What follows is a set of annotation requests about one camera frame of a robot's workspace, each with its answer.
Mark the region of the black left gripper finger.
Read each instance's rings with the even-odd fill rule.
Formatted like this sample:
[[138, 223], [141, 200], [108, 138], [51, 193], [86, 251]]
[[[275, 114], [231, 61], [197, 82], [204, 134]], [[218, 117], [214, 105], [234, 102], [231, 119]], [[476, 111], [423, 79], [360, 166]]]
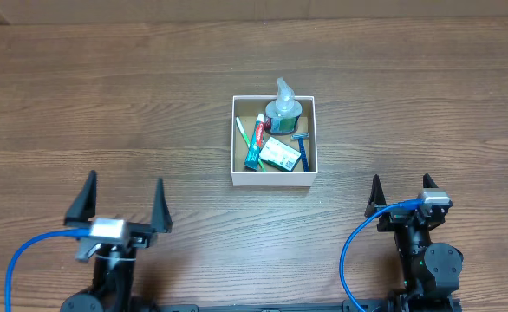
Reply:
[[97, 173], [92, 170], [81, 191], [68, 208], [63, 224], [65, 226], [84, 228], [89, 226], [89, 219], [95, 216], [97, 191]]
[[163, 179], [157, 180], [151, 226], [159, 233], [170, 233], [173, 228], [173, 221], [166, 203]]

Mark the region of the blue disposable razor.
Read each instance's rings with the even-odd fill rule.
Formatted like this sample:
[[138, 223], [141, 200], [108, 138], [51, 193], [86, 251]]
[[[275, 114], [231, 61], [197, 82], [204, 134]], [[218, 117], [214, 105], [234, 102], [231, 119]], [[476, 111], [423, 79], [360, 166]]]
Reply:
[[309, 162], [308, 162], [307, 153], [306, 153], [306, 150], [305, 150], [305, 147], [303, 144], [303, 140], [307, 139], [308, 137], [309, 137], [308, 133], [296, 133], [296, 134], [291, 135], [291, 138], [293, 140], [298, 141], [299, 153], [301, 154], [301, 161], [303, 164], [303, 171], [304, 172], [309, 171]]

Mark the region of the teal toothpaste tube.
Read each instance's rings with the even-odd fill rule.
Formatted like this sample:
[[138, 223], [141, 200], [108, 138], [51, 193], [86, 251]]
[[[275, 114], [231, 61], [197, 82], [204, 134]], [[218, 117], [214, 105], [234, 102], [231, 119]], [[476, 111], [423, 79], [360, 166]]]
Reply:
[[248, 153], [244, 161], [245, 167], [253, 171], [256, 171], [259, 167], [264, 170], [262, 160], [259, 158], [259, 154], [263, 148], [264, 121], [265, 116], [259, 114], [255, 122], [251, 143], [249, 144]]

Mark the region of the green white floss packet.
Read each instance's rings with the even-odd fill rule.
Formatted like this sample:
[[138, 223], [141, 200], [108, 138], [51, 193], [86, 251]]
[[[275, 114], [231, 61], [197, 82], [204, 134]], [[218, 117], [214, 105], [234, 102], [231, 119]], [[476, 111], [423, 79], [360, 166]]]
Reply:
[[259, 158], [281, 171], [292, 172], [301, 158], [301, 154], [280, 140], [270, 137], [265, 142]]

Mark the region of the green toothbrush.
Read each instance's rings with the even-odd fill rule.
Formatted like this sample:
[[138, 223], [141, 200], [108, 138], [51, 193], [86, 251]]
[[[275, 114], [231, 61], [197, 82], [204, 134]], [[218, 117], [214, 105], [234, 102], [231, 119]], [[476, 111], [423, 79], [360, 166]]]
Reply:
[[[248, 149], [250, 148], [251, 142], [250, 142], [249, 136], [246, 134], [246, 132], [244, 130], [244, 127], [243, 127], [243, 124], [242, 124], [242, 122], [241, 122], [241, 120], [240, 120], [240, 118], [238, 116], [236, 117], [236, 125], [238, 127], [238, 131], [241, 133], [241, 135], [242, 135], [242, 137], [244, 139], [244, 142], [245, 142], [245, 144], [247, 146], [247, 153], [248, 153]], [[267, 170], [265, 168], [265, 165], [264, 165], [263, 161], [260, 158], [258, 158], [258, 164], [259, 164], [259, 167], [261, 168], [262, 172], [267, 172]]]

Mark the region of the clear soap pump bottle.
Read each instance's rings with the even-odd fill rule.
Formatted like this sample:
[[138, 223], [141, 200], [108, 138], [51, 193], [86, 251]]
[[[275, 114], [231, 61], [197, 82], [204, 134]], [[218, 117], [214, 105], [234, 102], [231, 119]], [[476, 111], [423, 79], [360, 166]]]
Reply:
[[277, 98], [265, 108], [265, 131], [274, 135], [294, 133], [302, 111], [302, 105], [296, 100], [293, 89], [283, 77], [278, 78]]

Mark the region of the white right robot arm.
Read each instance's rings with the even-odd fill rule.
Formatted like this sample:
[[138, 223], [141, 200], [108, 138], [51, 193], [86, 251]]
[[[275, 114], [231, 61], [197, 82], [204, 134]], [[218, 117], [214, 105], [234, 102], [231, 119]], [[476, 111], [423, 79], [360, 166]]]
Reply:
[[387, 202], [378, 175], [374, 175], [365, 216], [376, 212], [379, 232], [393, 232], [401, 260], [404, 287], [389, 292], [374, 311], [461, 311], [459, 300], [452, 293], [459, 288], [463, 254], [450, 244], [434, 243], [430, 231], [444, 224], [453, 206], [449, 195], [426, 174], [416, 208], [393, 208]]

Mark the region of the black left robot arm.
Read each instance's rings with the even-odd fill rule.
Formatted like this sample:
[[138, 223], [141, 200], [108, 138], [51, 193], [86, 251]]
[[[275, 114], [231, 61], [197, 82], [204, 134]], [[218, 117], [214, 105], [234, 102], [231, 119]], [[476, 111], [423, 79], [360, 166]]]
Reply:
[[165, 199], [163, 180], [159, 179], [148, 224], [123, 219], [97, 218], [97, 174], [91, 171], [73, 204], [68, 208], [64, 224], [87, 232], [79, 240], [75, 259], [94, 259], [91, 285], [72, 295], [61, 311], [158, 311], [153, 301], [132, 295], [134, 265], [139, 249], [155, 245], [160, 233], [172, 231], [173, 221]]

